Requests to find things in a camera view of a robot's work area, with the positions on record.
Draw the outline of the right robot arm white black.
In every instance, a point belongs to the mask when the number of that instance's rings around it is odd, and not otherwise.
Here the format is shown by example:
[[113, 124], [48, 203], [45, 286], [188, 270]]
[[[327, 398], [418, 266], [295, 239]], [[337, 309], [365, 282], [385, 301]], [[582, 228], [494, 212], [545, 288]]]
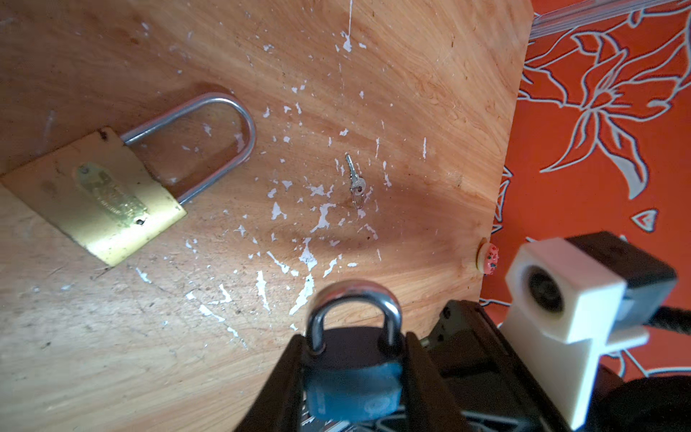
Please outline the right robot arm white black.
[[[476, 302], [450, 301], [423, 345], [475, 431], [566, 431], [569, 426]], [[625, 382], [597, 370], [583, 431], [688, 431], [690, 379]]]

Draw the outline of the small blue padlock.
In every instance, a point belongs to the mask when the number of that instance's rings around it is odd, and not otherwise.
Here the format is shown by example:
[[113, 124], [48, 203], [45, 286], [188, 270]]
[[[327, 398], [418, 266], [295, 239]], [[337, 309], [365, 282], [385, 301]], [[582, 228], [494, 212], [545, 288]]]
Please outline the small blue padlock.
[[[383, 325], [325, 328], [332, 309], [359, 303], [379, 309]], [[362, 423], [396, 412], [403, 391], [401, 329], [401, 306], [380, 284], [353, 279], [322, 290], [307, 318], [302, 357], [306, 407], [311, 416]]]

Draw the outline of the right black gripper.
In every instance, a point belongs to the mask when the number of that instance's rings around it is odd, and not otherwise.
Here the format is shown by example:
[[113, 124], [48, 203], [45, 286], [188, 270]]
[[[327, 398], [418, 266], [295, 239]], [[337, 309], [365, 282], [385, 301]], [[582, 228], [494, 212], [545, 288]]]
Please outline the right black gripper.
[[474, 431], [572, 429], [477, 302], [448, 302], [426, 340]]

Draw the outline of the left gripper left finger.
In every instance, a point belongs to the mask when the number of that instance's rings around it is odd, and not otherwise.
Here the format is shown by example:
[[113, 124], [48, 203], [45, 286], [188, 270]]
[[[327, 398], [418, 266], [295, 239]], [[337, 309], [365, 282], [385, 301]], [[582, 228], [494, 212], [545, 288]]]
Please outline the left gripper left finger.
[[304, 336], [294, 335], [235, 431], [299, 431], [303, 405]]

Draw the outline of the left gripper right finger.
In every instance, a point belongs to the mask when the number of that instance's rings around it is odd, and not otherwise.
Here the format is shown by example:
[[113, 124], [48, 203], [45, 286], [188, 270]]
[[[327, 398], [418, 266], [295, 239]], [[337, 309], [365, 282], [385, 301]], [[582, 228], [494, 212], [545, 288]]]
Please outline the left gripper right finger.
[[405, 335], [403, 386], [410, 431], [472, 431], [419, 338]]

